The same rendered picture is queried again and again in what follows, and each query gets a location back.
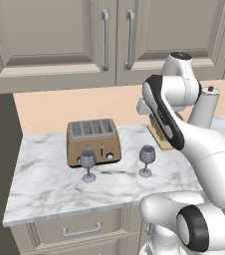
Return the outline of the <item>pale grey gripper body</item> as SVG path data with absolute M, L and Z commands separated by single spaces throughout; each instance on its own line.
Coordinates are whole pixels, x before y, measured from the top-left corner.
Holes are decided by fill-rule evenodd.
M 149 115 L 150 114 L 150 108 L 146 104 L 143 98 L 139 98 L 137 105 L 136 105 L 136 111 L 140 115 Z

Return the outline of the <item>clear grey wine glass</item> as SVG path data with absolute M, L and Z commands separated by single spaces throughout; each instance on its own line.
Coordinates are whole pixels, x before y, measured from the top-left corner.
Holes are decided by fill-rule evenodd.
M 81 167 L 87 170 L 87 173 L 83 175 L 83 181 L 91 183 L 96 180 L 96 176 L 91 172 L 91 168 L 97 164 L 95 153 L 91 149 L 85 149 L 81 153 L 80 158 Z
M 155 161 L 155 149 L 151 145 L 145 145 L 139 153 L 139 160 L 144 163 L 144 168 L 139 171 L 142 177 L 151 177 L 151 170 L 147 167 Z

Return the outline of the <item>tan wooden knife block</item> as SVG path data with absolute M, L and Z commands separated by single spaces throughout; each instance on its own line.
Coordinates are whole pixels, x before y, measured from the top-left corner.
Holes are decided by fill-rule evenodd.
M 168 142 L 162 128 L 159 126 L 158 121 L 154 115 L 149 116 L 150 124 L 147 126 L 149 132 L 155 139 L 156 143 L 161 150 L 172 150 L 173 146 Z

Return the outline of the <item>tan four-slot toaster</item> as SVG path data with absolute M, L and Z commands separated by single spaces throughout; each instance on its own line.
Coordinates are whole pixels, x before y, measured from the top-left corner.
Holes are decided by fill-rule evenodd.
M 121 149 L 112 119 L 69 122 L 67 126 L 67 162 L 70 167 L 81 165 L 81 153 L 91 149 L 97 164 L 118 162 Z

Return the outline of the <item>white paper towel roll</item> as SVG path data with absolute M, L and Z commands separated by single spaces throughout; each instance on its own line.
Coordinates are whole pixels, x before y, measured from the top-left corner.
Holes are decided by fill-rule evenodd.
M 200 128 L 210 128 L 219 97 L 219 90 L 212 86 L 204 87 L 187 122 Z

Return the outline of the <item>beige drawer front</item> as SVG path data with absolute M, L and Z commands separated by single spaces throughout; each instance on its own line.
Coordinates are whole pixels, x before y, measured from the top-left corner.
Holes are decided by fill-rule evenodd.
M 125 232 L 120 209 L 40 220 L 29 223 L 28 230 L 36 249 L 81 242 L 85 239 L 118 236 Z

